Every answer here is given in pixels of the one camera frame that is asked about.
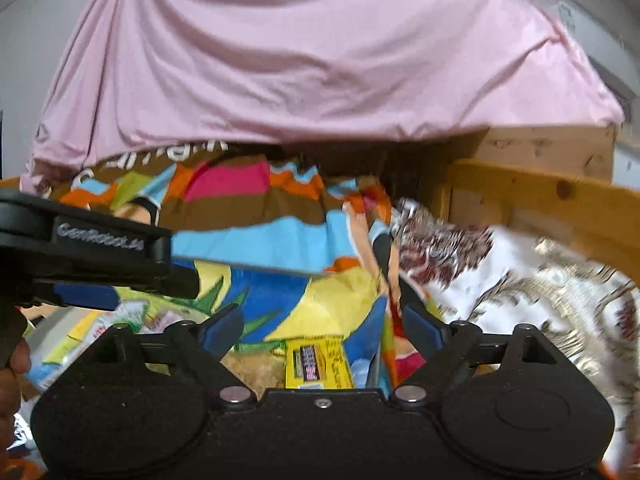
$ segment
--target human hand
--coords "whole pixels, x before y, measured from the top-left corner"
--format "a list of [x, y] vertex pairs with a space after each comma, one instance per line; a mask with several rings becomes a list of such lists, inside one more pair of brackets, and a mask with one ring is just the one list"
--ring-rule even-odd
[[16, 374], [31, 368], [29, 346], [23, 339], [9, 359], [9, 367], [0, 370], [0, 475], [6, 468], [6, 449], [14, 442], [14, 415], [20, 409], [20, 386]]

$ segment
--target wooden bed frame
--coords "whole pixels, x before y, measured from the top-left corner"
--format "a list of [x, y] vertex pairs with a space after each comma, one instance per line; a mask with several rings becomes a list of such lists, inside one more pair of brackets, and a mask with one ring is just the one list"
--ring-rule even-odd
[[482, 225], [508, 224], [516, 207], [572, 225], [572, 250], [640, 283], [640, 192], [594, 178], [461, 159], [449, 165], [424, 203], [447, 220], [454, 189], [482, 197]]

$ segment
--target colorful blanket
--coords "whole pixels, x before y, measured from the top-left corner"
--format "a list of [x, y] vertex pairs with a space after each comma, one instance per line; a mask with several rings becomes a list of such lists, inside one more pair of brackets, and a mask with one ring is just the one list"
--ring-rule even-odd
[[357, 387], [366, 385], [380, 351], [378, 385], [387, 391], [423, 362], [400, 328], [397, 252], [386, 277], [372, 250], [391, 218], [374, 177], [323, 178], [295, 160], [206, 142], [125, 153], [57, 184], [50, 198], [173, 230], [174, 256], [196, 268], [201, 290], [186, 301], [126, 288], [101, 287], [98, 295], [95, 287], [60, 287], [63, 298], [114, 312], [84, 320], [34, 367], [31, 377], [43, 387], [115, 322], [161, 332], [229, 303], [244, 313], [236, 351], [338, 335]]

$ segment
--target label on yellow package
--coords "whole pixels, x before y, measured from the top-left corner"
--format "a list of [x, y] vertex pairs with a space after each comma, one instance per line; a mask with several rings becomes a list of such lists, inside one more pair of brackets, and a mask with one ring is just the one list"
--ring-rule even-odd
[[285, 388], [348, 390], [353, 378], [340, 337], [287, 341]]

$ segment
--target black device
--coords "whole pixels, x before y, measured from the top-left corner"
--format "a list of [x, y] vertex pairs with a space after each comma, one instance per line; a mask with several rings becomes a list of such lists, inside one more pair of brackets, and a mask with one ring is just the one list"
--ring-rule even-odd
[[[32, 225], [5, 221], [17, 218], [16, 206], [24, 209], [20, 215], [32, 214]], [[65, 233], [79, 230], [73, 241], [80, 245], [60, 239], [62, 224], [68, 224]], [[40, 238], [16, 241], [36, 226]], [[91, 229], [127, 237], [120, 249], [146, 240], [150, 256], [127, 267], [145, 270], [127, 281], [117, 264], [121, 251], [85, 253], [82, 243], [92, 235], [80, 231]], [[191, 287], [176, 289], [168, 278], [168, 234], [160, 233], [0, 192], [0, 254], [16, 261], [20, 291], [14, 294], [7, 282], [6, 297], [27, 301], [34, 289], [24, 284], [43, 278], [143, 290], [173, 285], [172, 295], [192, 296]], [[187, 271], [179, 272], [192, 280]], [[598, 464], [612, 436], [612, 411], [544, 335], [531, 325], [518, 325], [511, 336], [483, 334], [468, 322], [446, 326], [415, 295], [403, 296], [405, 332], [428, 361], [388, 399], [377, 389], [268, 390], [258, 402], [220, 364], [242, 333], [237, 305], [200, 325], [173, 324], [163, 334], [110, 327], [33, 411], [31, 429], [47, 477], [168, 480], [270, 472], [381, 478], [414, 471], [427, 478], [603, 480]], [[3, 317], [4, 311], [15, 309], [0, 307]], [[168, 365], [170, 375], [146, 364]], [[500, 367], [477, 376], [480, 364]]]

